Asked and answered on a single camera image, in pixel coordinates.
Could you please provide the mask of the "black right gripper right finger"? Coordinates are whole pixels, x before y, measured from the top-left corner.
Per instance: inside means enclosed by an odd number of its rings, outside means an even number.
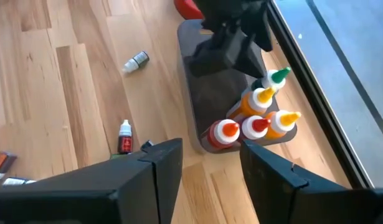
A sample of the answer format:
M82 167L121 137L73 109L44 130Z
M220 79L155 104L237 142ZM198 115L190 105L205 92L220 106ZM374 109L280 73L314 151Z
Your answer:
M375 223L371 190L347 189L250 140L240 161L260 224Z

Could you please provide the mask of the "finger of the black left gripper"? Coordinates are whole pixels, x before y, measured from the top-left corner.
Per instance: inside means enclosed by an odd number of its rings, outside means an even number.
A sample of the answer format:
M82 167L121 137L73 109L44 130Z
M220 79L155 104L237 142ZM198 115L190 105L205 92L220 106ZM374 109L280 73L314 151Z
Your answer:
M248 48L251 38L240 29L232 32L222 29L200 43L189 60L189 69L195 77L212 75L234 69L248 73L251 69Z
M255 35L246 36L237 56L234 69L254 78L263 78L265 69L263 68L263 59L260 48L253 46Z

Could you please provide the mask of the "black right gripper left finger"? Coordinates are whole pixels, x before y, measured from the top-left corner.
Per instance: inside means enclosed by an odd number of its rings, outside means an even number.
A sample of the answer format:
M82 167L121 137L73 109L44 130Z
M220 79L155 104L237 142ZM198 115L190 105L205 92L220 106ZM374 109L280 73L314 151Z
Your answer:
M170 224L182 177L182 139L175 138L125 156L113 173L121 179L110 195L116 208L109 224Z

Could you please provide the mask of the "green-tipped food coloring bottle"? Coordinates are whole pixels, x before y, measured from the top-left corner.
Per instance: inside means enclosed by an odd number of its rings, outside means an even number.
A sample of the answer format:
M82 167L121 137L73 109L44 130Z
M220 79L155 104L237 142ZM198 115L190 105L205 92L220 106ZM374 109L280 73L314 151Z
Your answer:
M276 89L276 92L278 92L285 86L286 77L290 72L290 67L285 67L281 70L268 70L267 74L263 78L259 78L251 84L250 89L255 90L256 88L272 87Z

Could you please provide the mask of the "yellow-tipped food coloring bottle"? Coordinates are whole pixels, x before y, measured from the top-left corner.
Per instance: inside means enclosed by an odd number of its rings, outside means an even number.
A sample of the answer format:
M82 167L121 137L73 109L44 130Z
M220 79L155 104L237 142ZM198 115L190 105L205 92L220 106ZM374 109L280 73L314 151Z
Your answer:
M236 104L228 110L226 118L240 121L253 115L263 115L272 105L276 89L257 88L247 92Z
M269 112L265 118L271 121L265 139L274 140L282 138L291 131L295 127L296 121L301 118L301 113L279 110Z

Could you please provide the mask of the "grey translucent plastic bin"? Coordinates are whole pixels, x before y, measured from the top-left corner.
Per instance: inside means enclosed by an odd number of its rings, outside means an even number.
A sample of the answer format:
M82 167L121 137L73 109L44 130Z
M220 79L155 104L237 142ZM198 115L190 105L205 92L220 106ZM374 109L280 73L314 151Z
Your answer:
M225 119L226 113L239 101L254 77L234 69L222 70L212 75L195 77L190 71L190 62L196 47L209 40L210 34L202 32L200 19L186 20L177 29L179 48L184 65L185 90L190 97L188 112L193 115L194 129L191 134L198 138L197 148L213 152L202 145L202 133L216 121Z

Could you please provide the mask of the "dark red small dropper bottle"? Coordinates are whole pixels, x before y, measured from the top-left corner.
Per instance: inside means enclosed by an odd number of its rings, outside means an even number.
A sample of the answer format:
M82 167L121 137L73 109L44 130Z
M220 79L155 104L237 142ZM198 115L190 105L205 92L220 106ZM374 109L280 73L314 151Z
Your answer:
M124 119L120 125L117 151L119 154L132 153L132 130L127 119Z

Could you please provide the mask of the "red-tipped food coloring bottle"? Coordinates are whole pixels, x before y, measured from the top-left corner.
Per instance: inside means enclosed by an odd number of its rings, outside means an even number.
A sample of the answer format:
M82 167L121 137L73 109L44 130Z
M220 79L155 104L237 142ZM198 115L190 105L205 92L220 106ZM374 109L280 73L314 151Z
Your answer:
M271 125L271 119L253 115L245 118L240 124L239 141L244 139L257 140L263 138Z

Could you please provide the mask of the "orange-tipped food coloring bottle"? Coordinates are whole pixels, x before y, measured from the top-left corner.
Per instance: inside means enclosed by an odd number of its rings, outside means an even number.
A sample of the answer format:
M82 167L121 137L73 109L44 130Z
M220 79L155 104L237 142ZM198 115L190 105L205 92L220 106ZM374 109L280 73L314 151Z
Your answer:
M240 135L240 126L231 119L223 119L212 124L206 132L204 138L206 149L210 151L219 151L227 149L238 140Z

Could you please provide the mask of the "grey label small dropper bottle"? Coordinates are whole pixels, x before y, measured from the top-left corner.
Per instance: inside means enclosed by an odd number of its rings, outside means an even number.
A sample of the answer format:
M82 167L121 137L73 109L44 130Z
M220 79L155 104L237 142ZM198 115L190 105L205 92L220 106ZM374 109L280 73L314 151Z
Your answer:
M134 72L135 70L145 66L148 61L148 54L145 51L141 51L123 65L122 71L125 73Z

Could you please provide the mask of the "blue small dropper bottle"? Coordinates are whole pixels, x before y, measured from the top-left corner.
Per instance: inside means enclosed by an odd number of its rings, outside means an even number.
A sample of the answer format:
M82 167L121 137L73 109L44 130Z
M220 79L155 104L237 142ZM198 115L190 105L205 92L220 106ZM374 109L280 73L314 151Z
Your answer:
M29 180L29 179L22 179L17 177L8 177L2 185L24 185L24 184L31 184L35 182L35 180Z

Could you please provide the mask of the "orange small dropper bottle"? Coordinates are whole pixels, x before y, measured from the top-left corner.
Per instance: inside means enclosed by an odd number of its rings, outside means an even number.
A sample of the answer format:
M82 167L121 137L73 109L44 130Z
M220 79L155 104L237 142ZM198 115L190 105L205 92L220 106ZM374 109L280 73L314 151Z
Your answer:
M17 156L15 154L9 152L0 152L0 173L7 173L16 159Z

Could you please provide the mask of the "red desk lamp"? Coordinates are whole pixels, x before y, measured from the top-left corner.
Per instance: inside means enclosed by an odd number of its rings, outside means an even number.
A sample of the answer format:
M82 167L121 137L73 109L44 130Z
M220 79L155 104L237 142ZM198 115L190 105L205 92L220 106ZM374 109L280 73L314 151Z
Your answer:
M186 20L204 18L193 0L174 0L174 5L178 13Z

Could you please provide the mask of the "black aluminium table frame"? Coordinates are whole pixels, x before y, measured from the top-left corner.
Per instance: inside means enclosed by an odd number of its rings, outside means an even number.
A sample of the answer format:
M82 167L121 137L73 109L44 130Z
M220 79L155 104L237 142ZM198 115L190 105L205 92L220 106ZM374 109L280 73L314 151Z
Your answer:
M333 109L330 107L305 56L291 34L281 12L274 2L268 2L268 21L288 63L296 72L296 79L318 119L329 144L332 147L352 187L373 188Z

